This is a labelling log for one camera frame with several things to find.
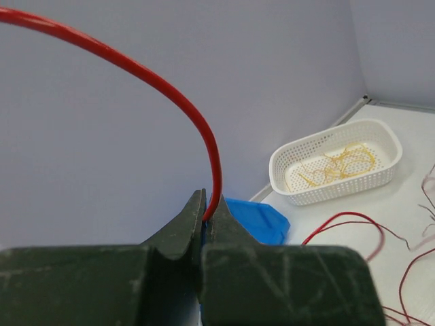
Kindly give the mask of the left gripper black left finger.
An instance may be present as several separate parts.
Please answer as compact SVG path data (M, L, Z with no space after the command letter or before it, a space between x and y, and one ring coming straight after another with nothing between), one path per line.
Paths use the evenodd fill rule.
M197 325L204 190L139 244L1 252L2 325Z

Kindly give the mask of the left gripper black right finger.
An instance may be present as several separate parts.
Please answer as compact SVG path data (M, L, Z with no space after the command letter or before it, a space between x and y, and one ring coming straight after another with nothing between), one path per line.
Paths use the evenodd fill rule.
M384 325L370 268L340 246L259 243L221 201L201 250L204 325Z

